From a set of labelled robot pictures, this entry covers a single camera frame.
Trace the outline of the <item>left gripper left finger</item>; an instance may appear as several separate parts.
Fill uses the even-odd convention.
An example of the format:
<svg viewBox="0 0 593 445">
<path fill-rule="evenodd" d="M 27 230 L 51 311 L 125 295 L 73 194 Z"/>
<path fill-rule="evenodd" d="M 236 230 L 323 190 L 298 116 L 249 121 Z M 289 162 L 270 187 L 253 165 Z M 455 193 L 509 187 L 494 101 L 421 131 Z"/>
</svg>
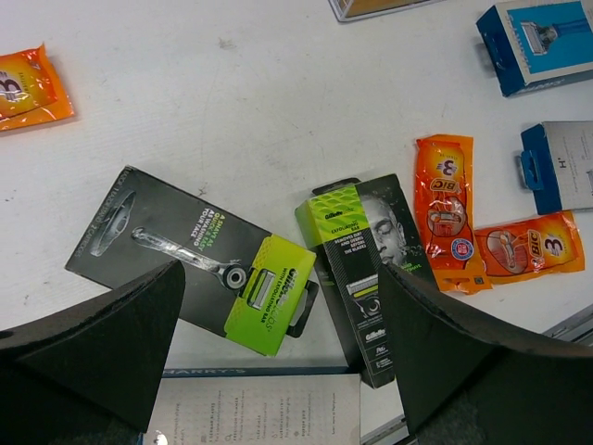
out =
<svg viewBox="0 0 593 445">
<path fill-rule="evenodd" d="M 178 321 L 185 270 L 126 285 L 1 333 L 4 444 L 136 444 Z"/>
</svg>

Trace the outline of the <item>black green razor pack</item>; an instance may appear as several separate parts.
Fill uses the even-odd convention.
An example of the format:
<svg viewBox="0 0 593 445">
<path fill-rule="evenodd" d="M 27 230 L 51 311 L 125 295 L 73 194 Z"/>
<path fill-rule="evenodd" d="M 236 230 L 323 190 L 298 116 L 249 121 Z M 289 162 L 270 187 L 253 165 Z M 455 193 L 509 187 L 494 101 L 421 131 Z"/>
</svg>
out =
<svg viewBox="0 0 593 445">
<path fill-rule="evenodd" d="M 319 292 L 315 254 L 132 166 L 66 268 L 115 288 L 172 260 L 185 269 L 180 319 L 269 357 L 302 336 Z"/>
</svg>

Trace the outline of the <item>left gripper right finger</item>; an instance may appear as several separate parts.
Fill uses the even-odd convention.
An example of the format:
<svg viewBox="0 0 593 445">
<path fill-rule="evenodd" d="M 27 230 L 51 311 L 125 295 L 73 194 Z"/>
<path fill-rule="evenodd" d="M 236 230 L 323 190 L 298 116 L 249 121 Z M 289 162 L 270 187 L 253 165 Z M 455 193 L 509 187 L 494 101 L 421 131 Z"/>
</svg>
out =
<svg viewBox="0 0 593 445">
<path fill-rule="evenodd" d="M 588 444 L 592 349 L 509 324 L 396 267 L 379 271 L 399 395 L 420 444 Z"/>
</svg>

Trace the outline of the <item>small black green razor box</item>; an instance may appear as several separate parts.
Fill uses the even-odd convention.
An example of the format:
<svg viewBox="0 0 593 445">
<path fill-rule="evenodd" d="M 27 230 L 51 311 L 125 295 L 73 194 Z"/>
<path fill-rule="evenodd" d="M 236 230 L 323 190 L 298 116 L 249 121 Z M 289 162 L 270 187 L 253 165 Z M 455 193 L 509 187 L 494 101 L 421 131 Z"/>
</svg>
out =
<svg viewBox="0 0 593 445">
<path fill-rule="evenodd" d="M 381 266 L 433 283 L 410 207 L 394 173 L 314 189 L 296 210 L 348 367 L 380 388 L 395 378 L 379 299 Z"/>
</svg>

